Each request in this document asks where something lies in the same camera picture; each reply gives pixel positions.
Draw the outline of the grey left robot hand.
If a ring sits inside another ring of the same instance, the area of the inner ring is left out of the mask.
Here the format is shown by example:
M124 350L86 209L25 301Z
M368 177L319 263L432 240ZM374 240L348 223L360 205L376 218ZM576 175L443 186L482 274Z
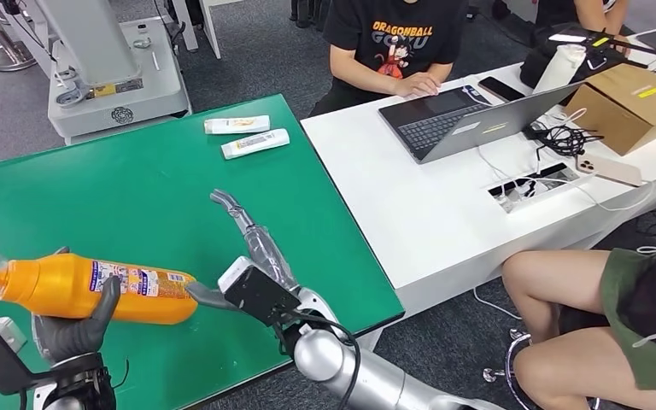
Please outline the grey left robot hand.
M120 299L120 278L110 277L96 306L85 319L31 316L32 338L42 359L52 365L97 352Z

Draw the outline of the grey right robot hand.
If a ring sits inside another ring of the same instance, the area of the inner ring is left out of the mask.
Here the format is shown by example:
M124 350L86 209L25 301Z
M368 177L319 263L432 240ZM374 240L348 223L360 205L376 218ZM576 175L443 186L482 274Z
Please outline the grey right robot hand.
M233 218L247 245L249 259L260 268L288 295L298 297L299 285L290 270L278 245L267 229L257 224L242 205L229 193L215 189L209 198L218 203ZM221 286L209 289L206 285L193 281L186 285L188 294L200 305L210 308L237 311L239 304L228 301Z

